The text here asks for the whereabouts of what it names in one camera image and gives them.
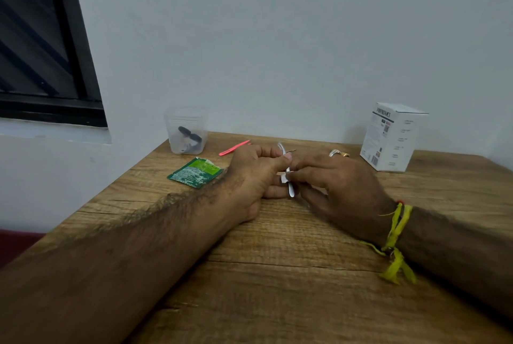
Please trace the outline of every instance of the clear plastic container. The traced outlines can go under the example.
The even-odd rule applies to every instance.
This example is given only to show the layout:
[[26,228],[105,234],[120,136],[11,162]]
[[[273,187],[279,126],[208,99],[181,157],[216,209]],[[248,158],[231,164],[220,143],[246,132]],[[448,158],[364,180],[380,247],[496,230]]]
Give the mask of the clear plastic container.
[[207,107],[174,107],[164,114],[171,152],[197,155],[207,142]]

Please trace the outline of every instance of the yellow thread bracelet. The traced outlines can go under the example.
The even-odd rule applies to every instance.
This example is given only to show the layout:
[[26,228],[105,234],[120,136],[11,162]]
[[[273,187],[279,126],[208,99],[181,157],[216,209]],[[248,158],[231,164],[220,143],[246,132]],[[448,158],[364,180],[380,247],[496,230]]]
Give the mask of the yellow thread bracelet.
[[380,274],[380,277],[384,280],[388,280],[389,282],[399,284],[397,281],[397,273],[400,269],[403,270],[404,276],[408,281],[415,284],[417,282],[417,278],[415,278],[415,274],[413,270],[406,264],[404,261],[404,256],[395,247],[395,243],[397,243],[397,239],[399,238],[399,235],[401,235],[401,232],[403,231],[404,227],[406,226],[406,223],[408,222],[410,218],[410,214],[413,207],[410,205],[403,205],[402,202],[398,203],[397,208],[394,212],[394,216],[392,217],[392,227],[390,228],[390,232],[388,233],[387,241],[385,245],[379,250],[374,244],[368,243],[366,241],[361,241],[362,244],[368,245],[372,247],[372,249],[380,254],[381,256],[386,256],[385,251],[391,250],[390,256],[393,255],[394,259],[390,266],[388,266],[388,269],[385,270],[382,274]]

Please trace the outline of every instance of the product box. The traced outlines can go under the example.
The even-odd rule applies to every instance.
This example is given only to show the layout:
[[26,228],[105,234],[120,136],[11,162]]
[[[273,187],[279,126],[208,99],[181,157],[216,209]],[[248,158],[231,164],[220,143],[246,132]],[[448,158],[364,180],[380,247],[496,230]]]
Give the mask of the product box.
[[377,102],[360,155],[378,171],[405,171],[428,113]]

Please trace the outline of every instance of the hairy forearm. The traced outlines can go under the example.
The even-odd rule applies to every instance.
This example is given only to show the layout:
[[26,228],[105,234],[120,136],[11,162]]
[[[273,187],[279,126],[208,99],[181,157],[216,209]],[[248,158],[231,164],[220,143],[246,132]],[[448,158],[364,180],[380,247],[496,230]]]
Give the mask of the hairy forearm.
[[407,259],[513,318],[513,242],[414,208],[397,247]]
[[236,225],[222,184],[0,272],[0,342],[118,342]]

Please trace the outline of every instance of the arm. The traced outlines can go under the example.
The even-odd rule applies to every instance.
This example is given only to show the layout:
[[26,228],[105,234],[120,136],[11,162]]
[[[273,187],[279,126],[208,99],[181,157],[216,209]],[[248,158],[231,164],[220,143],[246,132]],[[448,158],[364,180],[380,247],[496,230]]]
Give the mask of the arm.
[[225,177],[0,272],[0,342],[120,342],[219,238],[286,196],[291,155],[246,146]]
[[[287,178],[317,213],[361,240],[385,244],[391,217],[379,215],[393,212],[396,203],[367,165],[316,153],[292,169]],[[513,318],[513,241],[414,208],[396,245],[407,259]]]

